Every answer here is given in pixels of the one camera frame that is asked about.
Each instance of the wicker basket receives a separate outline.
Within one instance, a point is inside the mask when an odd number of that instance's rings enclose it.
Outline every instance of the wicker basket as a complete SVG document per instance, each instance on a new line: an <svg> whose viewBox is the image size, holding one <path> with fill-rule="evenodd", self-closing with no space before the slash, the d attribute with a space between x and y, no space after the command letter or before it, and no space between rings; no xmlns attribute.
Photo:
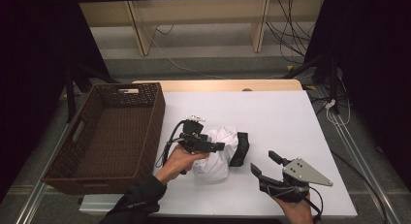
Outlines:
<svg viewBox="0 0 411 224"><path fill-rule="evenodd" d="M152 174L165 107L158 82L94 85L42 181L70 195L139 184Z"/></svg>

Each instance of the white tabletop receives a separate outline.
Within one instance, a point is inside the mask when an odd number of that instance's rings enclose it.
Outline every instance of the white tabletop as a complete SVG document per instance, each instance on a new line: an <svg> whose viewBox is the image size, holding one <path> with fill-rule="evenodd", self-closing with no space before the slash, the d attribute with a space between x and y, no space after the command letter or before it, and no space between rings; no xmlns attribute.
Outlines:
<svg viewBox="0 0 411 224"><path fill-rule="evenodd" d="M250 149L244 165L230 168L229 177L222 182L203 183L190 172L171 181L159 202L160 211L154 215L283 216L281 208L259 190L258 179L250 172L252 162L263 175L282 178L282 167L269 159L269 150L289 160L301 157L333 182L333 187L311 184L323 197L323 216L357 215L305 91L165 92L164 95L167 105L157 158L176 124L191 114L205 118L203 133L225 125L234 125L239 132L248 133ZM107 212L120 196L87 195L80 210ZM318 207L321 205L314 192L311 201Z"/></svg>

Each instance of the crumpled white cloth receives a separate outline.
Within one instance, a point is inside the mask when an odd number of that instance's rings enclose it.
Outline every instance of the crumpled white cloth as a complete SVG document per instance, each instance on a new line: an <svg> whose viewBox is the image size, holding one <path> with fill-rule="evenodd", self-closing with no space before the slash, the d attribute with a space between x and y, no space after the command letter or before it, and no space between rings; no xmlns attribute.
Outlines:
<svg viewBox="0 0 411 224"><path fill-rule="evenodd" d="M207 159L200 159L193 164L194 176L202 181L216 182L229 176L229 164L237 150L238 137L235 126L224 126L208 133L212 143L225 143L223 151L210 153Z"/></svg>

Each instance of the floor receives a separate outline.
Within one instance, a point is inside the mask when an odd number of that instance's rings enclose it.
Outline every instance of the floor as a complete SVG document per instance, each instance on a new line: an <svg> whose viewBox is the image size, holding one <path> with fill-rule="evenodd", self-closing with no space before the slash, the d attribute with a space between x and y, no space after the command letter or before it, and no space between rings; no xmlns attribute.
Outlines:
<svg viewBox="0 0 411 224"><path fill-rule="evenodd" d="M282 29L284 24L277 23ZM308 35L314 23L302 23L301 27ZM160 26L167 33L171 26ZM281 46L273 35L266 30L262 51L255 53L245 24L210 24L178 25L167 35L157 33L148 56L139 55L133 30L131 28L93 28L95 40L110 70L111 76L122 82L133 80L209 80L209 79L278 79L288 73L288 66L299 66L303 58ZM284 38L292 43L292 38ZM382 191L382 198L388 201L392 210L390 223L411 223L411 194L384 156L378 150L376 142L368 133L366 123L355 110L355 104L347 99L338 102L341 112L340 122L334 125L334 115L324 109L322 97L326 97L326 84L312 84L310 69L297 77L304 85L313 90L307 91L313 100L313 109L323 129L330 149L345 158L352 165L359 165L352 160L355 148L369 169L368 177L375 178ZM344 88L339 88L344 95ZM79 95L80 104L85 95ZM14 186L0 205L0 223L98 223L99 216L79 212L80 196L67 196L51 187L46 187L44 197L37 205L29 206L33 215L27 221L18 220L20 212L27 205L39 177L44 172L47 162L58 144L61 134L66 129L67 104L64 92L56 106L54 118L50 122L43 139L21 170ZM351 199L358 211L358 216L351 219L328 217L322 223L383 223L377 203L373 200L362 179L345 163L334 157ZM152 218L150 223L214 223L233 222L251 223L256 220L208 220L208 219L164 219ZM259 223L272 223L272 220L259 220Z"/></svg>

